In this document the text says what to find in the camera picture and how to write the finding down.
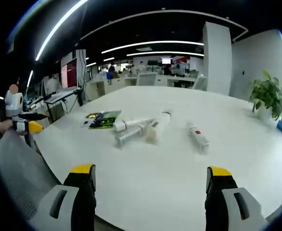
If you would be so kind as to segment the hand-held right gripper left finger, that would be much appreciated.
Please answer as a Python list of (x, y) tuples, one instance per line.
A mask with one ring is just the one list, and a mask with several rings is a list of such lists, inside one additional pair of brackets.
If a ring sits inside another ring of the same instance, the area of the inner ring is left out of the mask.
[(96, 165), (74, 166), (61, 185), (40, 201), (31, 219), (36, 231), (93, 231), (96, 208)]

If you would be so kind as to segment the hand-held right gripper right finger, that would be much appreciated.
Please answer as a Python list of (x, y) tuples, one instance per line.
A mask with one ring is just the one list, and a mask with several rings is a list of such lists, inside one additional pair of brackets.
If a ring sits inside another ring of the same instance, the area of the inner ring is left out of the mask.
[(260, 203), (221, 167), (207, 168), (205, 211), (207, 231), (261, 231), (268, 224)]

